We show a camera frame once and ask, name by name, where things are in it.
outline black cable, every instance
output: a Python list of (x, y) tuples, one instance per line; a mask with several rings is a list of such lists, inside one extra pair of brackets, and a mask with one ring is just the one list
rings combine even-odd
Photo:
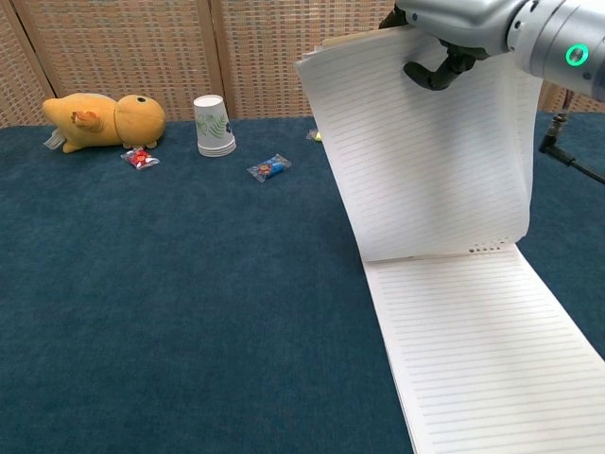
[(590, 168), (583, 166), (576, 161), (575, 157), (567, 154), (563, 149), (557, 147), (557, 140), (559, 139), (559, 135), (561, 134), (565, 123), (567, 123), (568, 112), (574, 99), (574, 95), (574, 92), (571, 90), (565, 90), (565, 99), (563, 101), (562, 111), (553, 117), (552, 122), (550, 123), (550, 128), (544, 136), (539, 150), (551, 158), (556, 159), (560, 163), (579, 170), (587, 177), (590, 177), (599, 183), (605, 184), (605, 177), (599, 175)]
[(578, 164), (576, 161), (573, 161), (570, 164), (571, 167), (576, 168), (584, 175), (589, 176), (593, 180), (597, 180), (599, 183), (605, 184), (605, 177), (599, 175), (598, 173), (593, 172), (590, 168), (583, 166), (582, 164)]

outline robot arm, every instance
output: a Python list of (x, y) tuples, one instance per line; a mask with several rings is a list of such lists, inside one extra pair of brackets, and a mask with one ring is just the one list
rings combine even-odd
[(512, 52), (519, 68), (605, 101), (604, 0), (397, 0), (381, 27), (415, 26), (447, 48), (435, 71), (417, 62), (406, 74), (443, 90), (477, 61)]

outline green light ring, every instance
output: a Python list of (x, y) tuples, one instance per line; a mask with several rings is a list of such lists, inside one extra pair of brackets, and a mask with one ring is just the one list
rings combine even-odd
[[(571, 60), (572, 54), (578, 49), (582, 51), (582, 58), (578, 61)], [(575, 44), (569, 48), (565, 57), (567, 59), (567, 64), (570, 66), (582, 66), (590, 57), (590, 50), (586, 44)]]

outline notebook page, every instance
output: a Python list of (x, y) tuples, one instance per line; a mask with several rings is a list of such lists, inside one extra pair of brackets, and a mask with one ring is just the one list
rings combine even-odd
[(520, 72), (506, 56), (491, 59), (439, 93), (402, 76), (406, 61), (436, 67), (444, 55), (404, 27), (297, 63), (366, 261), (467, 253), (527, 232), (528, 152), (515, 128), (530, 107), (510, 101)]
[(516, 246), (365, 268), (417, 454), (605, 452), (605, 363)]

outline red candy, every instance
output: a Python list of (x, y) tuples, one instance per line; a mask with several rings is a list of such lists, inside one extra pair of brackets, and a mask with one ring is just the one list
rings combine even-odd
[(127, 151), (122, 155), (122, 159), (131, 163), (137, 170), (142, 170), (160, 163), (159, 159), (151, 156), (142, 147)]

